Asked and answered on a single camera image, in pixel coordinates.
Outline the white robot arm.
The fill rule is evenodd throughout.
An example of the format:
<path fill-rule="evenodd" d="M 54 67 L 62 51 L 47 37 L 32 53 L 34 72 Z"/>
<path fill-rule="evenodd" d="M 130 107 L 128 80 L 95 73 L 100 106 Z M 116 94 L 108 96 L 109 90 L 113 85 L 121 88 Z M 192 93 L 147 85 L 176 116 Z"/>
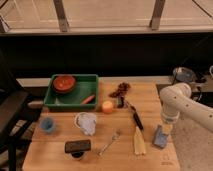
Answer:
<path fill-rule="evenodd" d="M 164 87 L 160 93 L 161 118 L 165 124 L 175 124 L 180 114 L 185 114 L 213 133 L 213 108 L 191 99 L 191 87 L 177 83 Z"/>

